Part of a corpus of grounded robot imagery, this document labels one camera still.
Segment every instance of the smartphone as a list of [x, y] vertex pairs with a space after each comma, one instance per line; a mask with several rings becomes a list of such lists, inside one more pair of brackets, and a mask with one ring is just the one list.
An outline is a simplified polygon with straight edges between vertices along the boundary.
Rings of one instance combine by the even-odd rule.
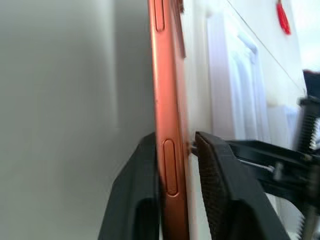
[[162, 231], [168, 240], [189, 239], [185, 175], [189, 137], [181, 4], [182, 0], [148, 0]]

